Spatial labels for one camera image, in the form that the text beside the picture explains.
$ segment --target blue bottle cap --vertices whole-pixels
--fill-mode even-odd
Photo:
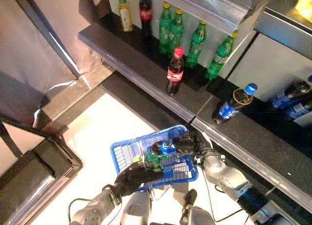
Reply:
[[[248,94],[250,94],[250,95],[254,94],[254,93],[257,91],[257,89],[258,89],[258,87],[257,87],[257,85],[254,84],[254,83],[250,83],[250,84],[248,84],[248,85],[245,87],[246,93],[248,93]]]

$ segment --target green plastic bottle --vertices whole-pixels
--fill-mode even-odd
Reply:
[[[168,57],[173,58],[175,48],[181,45],[181,39],[183,34],[183,11],[179,8],[175,9],[175,17],[170,27],[169,43],[168,43]]]
[[[201,20],[199,22],[197,29],[194,31],[192,35],[190,50],[186,59],[187,68],[193,69],[196,66],[198,57],[203,48],[205,40],[206,40],[206,23]]]
[[[205,78],[209,80],[216,79],[226,60],[232,53],[234,39],[238,36],[235,30],[231,36],[228,36],[218,47],[216,54],[206,72]]]
[[[170,12],[170,3],[164,2],[163,7],[164,9],[159,21],[159,52],[166,55],[168,53],[167,48],[170,41],[169,32],[172,24],[172,16]]]

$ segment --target pepsi bottle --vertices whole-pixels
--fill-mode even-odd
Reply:
[[[286,89],[274,96],[270,103],[274,108],[282,109],[294,103],[310,91],[312,91],[312,75],[306,79],[294,81]]]
[[[291,119],[297,119],[312,111],[312,94],[305,97],[301,102],[291,105],[285,110],[286,115]]]
[[[151,0],[140,0],[139,5],[142,24],[142,36],[143,38],[149,38],[152,35],[152,2]]]
[[[176,152],[176,147],[168,141],[157,141],[152,147],[151,151],[156,155],[166,155]]]
[[[217,124],[222,124],[228,121],[232,116],[236,115],[240,109],[249,105],[253,101],[253,94],[258,87],[254,83],[248,84],[244,89],[237,89],[233,92],[220,108],[217,108],[213,114],[213,120]]]

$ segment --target white floor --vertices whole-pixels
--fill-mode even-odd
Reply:
[[[67,207],[75,198],[92,199],[106,184],[113,184],[117,176],[110,153],[110,146],[117,141],[123,141],[154,132],[155,130],[145,123],[139,116],[123,106],[110,95],[103,95],[90,106],[83,114],[75,119],[65,132],[64,138],[68,146],[83,160],[84,167],[78,175],[60,192],[49,206],[32,222],[32,225],[67,225]],[[183,196],[188,190],[197,191],[195,206],[199,206],[211,213],[205,179],[198,168],[199,177],[196,181],[187,184],[175,185],[164,196],[153,201],[152,213],[149,222],[179,224]],[[212,206],[216,220],[219,220],[235,211],[239,206],[227,195],[217,192],[214,185],[208,183]],[[159,198],[163,190],[156,189]],[[123,198],[123,207],[130,196]],[[71,214],[83,208],[85,202],[75,202]],[[103,221],[103,225],[115,216],[119,208]],[[123,209],[111,223],[118,225]],[[247,214],[241,211],[234,216],[217,223],[218,225],[243,225]]]

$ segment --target blue plastic basket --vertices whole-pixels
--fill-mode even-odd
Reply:
[[[117,173],[120,173],[133,163],[134,157],[142,155],[140,143],[144,152],[149,152],[150,147],[157,141],[169,141],[187,132],[186,127],[177,125],[168,129],[154,132],[152,134],[138,137],[131,140],[116,142],[111,146],[111,153]],[[163,185],[190,182],[198,178],[196,165],[193,164],[191,155],[172,155],[161,160],[164,176],[156,181],[145,184],[138,190],[147,190]]]

